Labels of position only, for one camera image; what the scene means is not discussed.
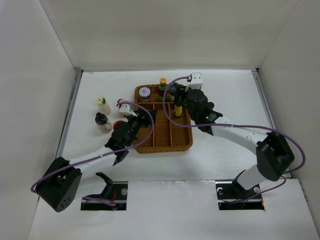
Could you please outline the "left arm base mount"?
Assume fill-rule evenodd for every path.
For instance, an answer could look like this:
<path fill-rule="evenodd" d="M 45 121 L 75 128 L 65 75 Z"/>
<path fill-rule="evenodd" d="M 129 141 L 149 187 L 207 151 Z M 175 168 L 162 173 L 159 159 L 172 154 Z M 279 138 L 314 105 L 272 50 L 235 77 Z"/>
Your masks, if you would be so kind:
<path fill-rule="evenodd" d="M 97 193 L 87 194 L 81 199 L 81 211 L 126 211 L 129 183 L 113 181 L 103 172 L 96 176 L 103 180 L 104 188 Z"/>

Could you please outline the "black-cap pepper grinder jar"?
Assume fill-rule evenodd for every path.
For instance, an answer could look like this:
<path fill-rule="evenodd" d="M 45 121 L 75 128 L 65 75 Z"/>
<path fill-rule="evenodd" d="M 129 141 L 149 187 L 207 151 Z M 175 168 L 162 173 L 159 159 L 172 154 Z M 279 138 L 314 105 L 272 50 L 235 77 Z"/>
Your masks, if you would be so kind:
<path fill-rule="evenodd" d="M 177 89 L 178 83 L 174 82 L 169 86 L 168 90 L 168 101 L 173 102 L 175 100 L 175 92 Z"/>

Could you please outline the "yellow-lid spice shaker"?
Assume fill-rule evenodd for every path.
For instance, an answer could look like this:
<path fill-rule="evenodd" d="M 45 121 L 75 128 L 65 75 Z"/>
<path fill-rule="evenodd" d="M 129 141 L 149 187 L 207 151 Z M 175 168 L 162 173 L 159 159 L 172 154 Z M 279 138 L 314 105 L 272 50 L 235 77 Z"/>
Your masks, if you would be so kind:
<path fill-rule="evenodd" d="M 111 113 L 111 108 L 104 97 L 102 97 L 102 96 L 98 97 L 96 99 L 96 103 L 98 105 L 100 113 L 102 113 L 106 116 Z"/>

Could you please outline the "black-top spice grinder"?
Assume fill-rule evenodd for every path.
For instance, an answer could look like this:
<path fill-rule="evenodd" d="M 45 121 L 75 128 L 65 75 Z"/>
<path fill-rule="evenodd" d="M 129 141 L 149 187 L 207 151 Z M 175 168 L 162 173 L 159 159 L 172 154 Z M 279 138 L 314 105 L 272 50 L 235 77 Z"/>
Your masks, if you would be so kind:
<path fill-rule="evenodd" d="M 97 112 L 94 120 L 102 133 L 107 134 L 112 130 L 112 125 L 105 114 Z"/>

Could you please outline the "green-label red sauce bottle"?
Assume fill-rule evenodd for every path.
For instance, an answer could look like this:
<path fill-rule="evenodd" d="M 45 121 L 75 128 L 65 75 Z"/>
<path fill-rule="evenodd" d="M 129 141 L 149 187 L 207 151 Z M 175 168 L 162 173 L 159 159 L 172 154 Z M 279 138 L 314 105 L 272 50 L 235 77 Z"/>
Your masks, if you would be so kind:
<path fill-rule="evenodd" d="M 158 96 L 157 99 L 159 102 L 166 101 L 167 94 L 165 90 L 167 88 L 167 79 L 165 77 L 160 78 L 159 85 L 158 85 Z"/>

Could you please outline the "pink-lid spice shaker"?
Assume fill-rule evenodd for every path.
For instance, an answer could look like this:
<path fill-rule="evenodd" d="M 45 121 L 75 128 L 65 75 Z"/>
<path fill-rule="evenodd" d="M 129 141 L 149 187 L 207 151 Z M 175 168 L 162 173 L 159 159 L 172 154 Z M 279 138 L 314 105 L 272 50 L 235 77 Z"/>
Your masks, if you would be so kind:
<path fill-rule="evenodd" d="M 117 101 L 117 107 L 118 109 L 120 110 L 121 109 L 121 106 L 122 106 L 122 102 L 125 102 L 126 100 L 124 98 L 120 98 L 118 101 Z"/>

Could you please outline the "white-lid brown sauce jar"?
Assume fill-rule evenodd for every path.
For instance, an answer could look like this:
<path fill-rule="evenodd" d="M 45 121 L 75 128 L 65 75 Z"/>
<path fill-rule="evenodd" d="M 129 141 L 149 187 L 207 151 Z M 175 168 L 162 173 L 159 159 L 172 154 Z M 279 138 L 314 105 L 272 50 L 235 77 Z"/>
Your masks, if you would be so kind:
<path fill-rule="evenodd" d="M 151 90 L 148 87 L 140 88 L 138 94 L 140 102 L 147 103 L 151 101 Z"/>

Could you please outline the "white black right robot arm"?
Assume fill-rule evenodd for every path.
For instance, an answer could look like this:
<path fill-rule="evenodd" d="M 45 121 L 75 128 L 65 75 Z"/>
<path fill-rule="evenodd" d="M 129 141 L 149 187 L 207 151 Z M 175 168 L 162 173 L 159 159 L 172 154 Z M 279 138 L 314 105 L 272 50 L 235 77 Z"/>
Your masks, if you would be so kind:
<path fill-rule="evenodd" d="M 256 164 L 232 181 L 231 190 L 238 198 L 245 197 L 250 189 L 266 180 L 276 182 L 295 159 L 284 136 L 274 131 L 260 133 L 247 127 L 235 127 L 222 113 L 213 110 L 214 103 L 209 102 L 200 89 L 178 85 L 174 103 L 186 108 L 200 131 L 227 139 L 256 156 Z"/>

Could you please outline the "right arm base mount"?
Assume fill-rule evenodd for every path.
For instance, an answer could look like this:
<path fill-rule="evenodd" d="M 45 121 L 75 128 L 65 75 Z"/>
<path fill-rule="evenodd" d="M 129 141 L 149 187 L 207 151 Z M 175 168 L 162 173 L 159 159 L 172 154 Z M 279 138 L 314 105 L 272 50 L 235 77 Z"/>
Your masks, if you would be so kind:
<path fill-rule="evenodd" d="M 216 181 L 215 187 L 220 211 L 265 210 L 259 184 L 245 190 L 231 181 Z"/>

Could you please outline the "red-lid dark sauce jar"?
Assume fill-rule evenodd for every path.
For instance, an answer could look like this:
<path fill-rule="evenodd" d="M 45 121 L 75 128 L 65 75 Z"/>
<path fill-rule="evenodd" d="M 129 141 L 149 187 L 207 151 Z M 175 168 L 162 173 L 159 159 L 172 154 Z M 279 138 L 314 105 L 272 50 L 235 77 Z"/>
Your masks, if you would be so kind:
<path fill-rule="evenodd" d="M 123 120 L 118 120 L 113 124 L 114 131 L 128 131 L 129 129 L 129 124 Z"/>

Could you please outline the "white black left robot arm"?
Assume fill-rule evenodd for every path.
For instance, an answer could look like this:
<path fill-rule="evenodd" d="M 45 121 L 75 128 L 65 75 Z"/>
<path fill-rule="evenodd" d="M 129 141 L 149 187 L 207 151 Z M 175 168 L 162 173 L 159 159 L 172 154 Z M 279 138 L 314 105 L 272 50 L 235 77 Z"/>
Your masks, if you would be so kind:
<path fill-rule="evenodd" d="M 144 107 L 130 112 L 126 121 L 115 124 L 102 148 L 78 158 L 56 158 L 31 191 L 57 213 L 66 210 L 76 198 L 82 198 L 84 210 L 96 210 L 97 206 L 106 210 L 123 209 L 126 196 L 117 193 L 124 187 L 117 187 L 102 169 L 122 162 L 129 150 L 136 147 L 133 143 L 141 128 L 154 128 L 156 116 L 157 110 Z"/>

